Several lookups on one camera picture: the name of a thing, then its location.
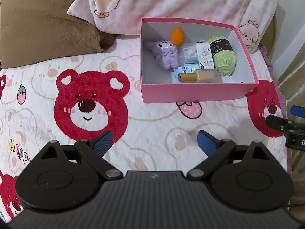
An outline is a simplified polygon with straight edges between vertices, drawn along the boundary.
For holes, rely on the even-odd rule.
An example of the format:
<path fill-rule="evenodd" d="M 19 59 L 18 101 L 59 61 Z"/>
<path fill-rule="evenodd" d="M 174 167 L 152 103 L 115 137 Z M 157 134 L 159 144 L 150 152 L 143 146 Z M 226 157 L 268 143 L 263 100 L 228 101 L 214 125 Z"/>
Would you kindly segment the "gold foundation bottle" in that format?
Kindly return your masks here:
<path fill-rule="evenodd" d="M 197 69 L 193 73 L 180 73 L 180 83 L 222 83 L 222 77 L 216 70 Z"/>

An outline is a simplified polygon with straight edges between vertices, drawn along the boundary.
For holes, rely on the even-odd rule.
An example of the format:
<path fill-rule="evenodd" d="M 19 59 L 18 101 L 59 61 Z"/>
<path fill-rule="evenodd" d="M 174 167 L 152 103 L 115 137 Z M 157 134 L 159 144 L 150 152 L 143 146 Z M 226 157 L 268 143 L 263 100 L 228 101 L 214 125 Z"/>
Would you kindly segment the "blue wet wipes pack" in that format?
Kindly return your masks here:
<path fill-rule="evenodd" d="M 180 73 L 193 73 L 198 69 L 198 64 L 184 64 L 179 66 L 177 69 L 173 69 L 173 82 L 179 83 L 178 75 Z"/>

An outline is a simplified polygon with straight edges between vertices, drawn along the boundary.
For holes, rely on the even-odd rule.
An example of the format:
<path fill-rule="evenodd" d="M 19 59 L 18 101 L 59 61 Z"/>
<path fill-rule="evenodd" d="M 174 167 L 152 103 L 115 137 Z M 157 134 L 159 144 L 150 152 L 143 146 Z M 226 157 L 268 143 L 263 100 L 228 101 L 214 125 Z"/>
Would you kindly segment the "green yarn ball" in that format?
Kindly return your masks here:
<path fill-rule="evenodd" d="M 216 71 L 221 76 L 231 76 L 235 71 L 237 59 L 227 38 L 224 36 L 213 36 L 208 40 L 201 40 L 200 42 L 209 43 Z"/>

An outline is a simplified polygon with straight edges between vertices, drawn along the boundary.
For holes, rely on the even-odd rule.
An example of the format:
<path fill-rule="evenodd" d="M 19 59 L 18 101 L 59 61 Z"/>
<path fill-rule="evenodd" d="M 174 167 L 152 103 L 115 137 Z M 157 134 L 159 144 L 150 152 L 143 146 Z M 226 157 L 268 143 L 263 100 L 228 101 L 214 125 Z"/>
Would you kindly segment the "small tissue pack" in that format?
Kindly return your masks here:
<path fill-rule="evenodd" d="M 208 42 L 196 42 L 198 65 L 201 69 L 214 69 L 214 60 Z"/>

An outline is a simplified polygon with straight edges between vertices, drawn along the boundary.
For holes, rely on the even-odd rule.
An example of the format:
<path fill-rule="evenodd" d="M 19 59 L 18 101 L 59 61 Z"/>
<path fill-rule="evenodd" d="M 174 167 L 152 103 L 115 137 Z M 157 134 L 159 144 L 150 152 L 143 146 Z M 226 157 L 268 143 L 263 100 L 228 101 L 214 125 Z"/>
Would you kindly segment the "clear plastic floss pick box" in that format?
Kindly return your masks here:
<path fill-rule="evenodd" d="M 197 64 L 198 56 L 196 45 L 193 43 L 185 43 L 180 47 L 181 58 L 184 64 Z"/>

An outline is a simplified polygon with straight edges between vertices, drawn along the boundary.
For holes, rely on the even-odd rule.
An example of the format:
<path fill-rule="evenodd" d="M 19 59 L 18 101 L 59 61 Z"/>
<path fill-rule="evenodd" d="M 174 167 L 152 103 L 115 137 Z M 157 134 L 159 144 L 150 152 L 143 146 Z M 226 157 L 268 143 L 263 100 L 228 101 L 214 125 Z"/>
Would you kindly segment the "purple plush toy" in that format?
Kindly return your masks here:
<path fill-rule="evenodd" d="M 149 41 L 146 43 L 146 48 L 152 51 L 156 62 L 163 70 L 177 69 L 179 67 L 178 49 L 171 41 Z"/>

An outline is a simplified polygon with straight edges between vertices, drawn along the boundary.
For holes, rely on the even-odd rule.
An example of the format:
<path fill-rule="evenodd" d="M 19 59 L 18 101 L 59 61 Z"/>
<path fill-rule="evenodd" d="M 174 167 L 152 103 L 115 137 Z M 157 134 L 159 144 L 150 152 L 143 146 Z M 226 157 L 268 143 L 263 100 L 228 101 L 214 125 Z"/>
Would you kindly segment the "orange makeup sponge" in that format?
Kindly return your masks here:
<path fill-rule="evenodd" d="M 171 42 L 173 43 L 173 45 L 175 46 L 182 46 L 185 42 L 185 36 L 184 36 L 184 32 L 177 27 L 171 35 Z"/>

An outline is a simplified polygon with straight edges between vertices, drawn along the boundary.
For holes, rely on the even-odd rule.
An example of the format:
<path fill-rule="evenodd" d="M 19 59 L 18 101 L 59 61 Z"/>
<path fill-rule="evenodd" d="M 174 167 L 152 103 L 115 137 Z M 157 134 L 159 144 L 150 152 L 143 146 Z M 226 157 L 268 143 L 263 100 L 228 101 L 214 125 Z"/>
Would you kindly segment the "bear print bed cover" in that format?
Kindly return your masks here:
<path fill-rule="evenodd" d="M 285 115 L 267 51 L 251 54 L 259 85 L 237 100 L 146 104 L 140 39 L 118 37 L 106 53 L 79 55 L 1 71 L 1 219 L 21 211 L 14 183 L 50 140 L 70 145 L 110 130 L 105 159 L 122 172 L 188 171 L 206 158 L 197 134 L 206 130 L 239 144 L 263 142 L 287 171 L 285 138 L 265 119 Z"/>

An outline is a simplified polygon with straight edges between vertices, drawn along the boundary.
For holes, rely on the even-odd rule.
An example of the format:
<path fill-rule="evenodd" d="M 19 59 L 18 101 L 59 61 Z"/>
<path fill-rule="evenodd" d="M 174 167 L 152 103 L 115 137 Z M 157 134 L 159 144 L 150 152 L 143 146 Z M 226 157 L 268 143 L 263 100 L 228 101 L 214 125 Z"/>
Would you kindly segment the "beige headboard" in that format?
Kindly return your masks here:
<path fill-rule="evenodd" d="M 261 45 L 266 47 L 267 57 L 269 60 L 272 59 L 274 54 L 276 37 L 277 37 L 277 16 L 276 14 L 274 14 L 260 42 Z"/>

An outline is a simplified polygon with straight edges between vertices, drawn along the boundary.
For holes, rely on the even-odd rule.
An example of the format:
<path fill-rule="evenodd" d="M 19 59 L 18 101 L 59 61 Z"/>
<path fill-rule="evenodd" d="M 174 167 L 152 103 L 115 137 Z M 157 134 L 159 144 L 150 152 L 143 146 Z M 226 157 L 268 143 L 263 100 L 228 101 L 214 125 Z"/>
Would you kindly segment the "pink cardboard box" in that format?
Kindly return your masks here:
<path fill-rule="evenodd" d="M 180 28 L 190 46 L 215 36 L 230 43 L 237 65 L 229 76 L 207 70 L 203 63 L 189 65 L 178 50 L 177 69 L 164 70 L 147 43 L 170 40 Z M 141 92 L 145 103 L 234 100 L 258 86 L 258 76 L 238 30 L 233 25 L 183 18 L 143 18 L 141 22 Z"/>

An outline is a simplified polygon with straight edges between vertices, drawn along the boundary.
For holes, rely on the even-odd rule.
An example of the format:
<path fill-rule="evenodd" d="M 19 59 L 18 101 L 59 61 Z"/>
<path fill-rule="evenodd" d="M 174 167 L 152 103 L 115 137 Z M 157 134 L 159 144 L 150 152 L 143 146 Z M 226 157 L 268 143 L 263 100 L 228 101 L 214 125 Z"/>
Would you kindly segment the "brown pillow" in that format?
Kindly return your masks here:
<path fill-rule="evenodd" d="M 73 0 L 3 0 L 1 67 L 106 51 L 115 36 L 67 14 Z"/>

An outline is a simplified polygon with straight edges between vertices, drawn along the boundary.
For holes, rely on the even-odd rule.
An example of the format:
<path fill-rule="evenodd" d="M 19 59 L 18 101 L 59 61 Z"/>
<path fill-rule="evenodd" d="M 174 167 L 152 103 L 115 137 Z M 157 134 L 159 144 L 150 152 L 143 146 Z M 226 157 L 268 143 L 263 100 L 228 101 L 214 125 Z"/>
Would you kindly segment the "pink cartoon blanket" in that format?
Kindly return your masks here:
<path fill-rule="evenodd" d="M 118 35 L 138 35 L 143 18 L 170 17 L 235 26 L 253 53 L 270 24 L 279 0 L 74 0 L 67 13 Z"/>

